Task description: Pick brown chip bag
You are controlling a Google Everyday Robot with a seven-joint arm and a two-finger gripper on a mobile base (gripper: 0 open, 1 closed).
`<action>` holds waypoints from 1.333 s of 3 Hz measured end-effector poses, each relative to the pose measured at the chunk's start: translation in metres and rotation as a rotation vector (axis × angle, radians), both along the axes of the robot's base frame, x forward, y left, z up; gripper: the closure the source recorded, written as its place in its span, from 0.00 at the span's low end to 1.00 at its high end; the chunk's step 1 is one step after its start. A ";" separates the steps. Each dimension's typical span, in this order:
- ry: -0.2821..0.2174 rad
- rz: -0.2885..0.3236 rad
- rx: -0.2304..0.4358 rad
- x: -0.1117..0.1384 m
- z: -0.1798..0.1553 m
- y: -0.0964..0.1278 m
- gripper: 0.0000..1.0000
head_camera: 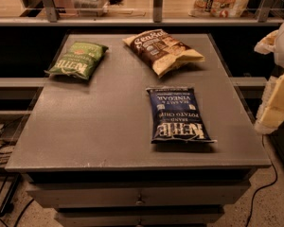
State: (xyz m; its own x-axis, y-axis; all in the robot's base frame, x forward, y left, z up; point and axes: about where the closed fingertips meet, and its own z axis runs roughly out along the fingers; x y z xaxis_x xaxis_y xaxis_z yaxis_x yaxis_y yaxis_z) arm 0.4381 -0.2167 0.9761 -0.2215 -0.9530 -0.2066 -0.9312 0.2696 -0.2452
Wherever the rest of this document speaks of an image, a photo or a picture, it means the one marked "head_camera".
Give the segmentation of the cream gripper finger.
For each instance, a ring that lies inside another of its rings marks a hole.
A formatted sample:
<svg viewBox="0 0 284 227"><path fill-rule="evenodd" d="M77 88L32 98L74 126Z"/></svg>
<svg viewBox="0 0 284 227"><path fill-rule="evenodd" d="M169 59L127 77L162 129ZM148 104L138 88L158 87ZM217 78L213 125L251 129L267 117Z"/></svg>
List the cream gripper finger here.
<svg viewBox="0 0 284 227"><path fill-rule="evenodd" d="M263 55L275 52L275 43L278 30L274 30L262 38L255 46L254 50Z"/></svg>
<svg viewBox="0 0 284 227"><path fill-rule="evenodd" d="M255 130L260 134L270 134L284 122L284 74L278 78L270 76L261 100Z"/></svg>

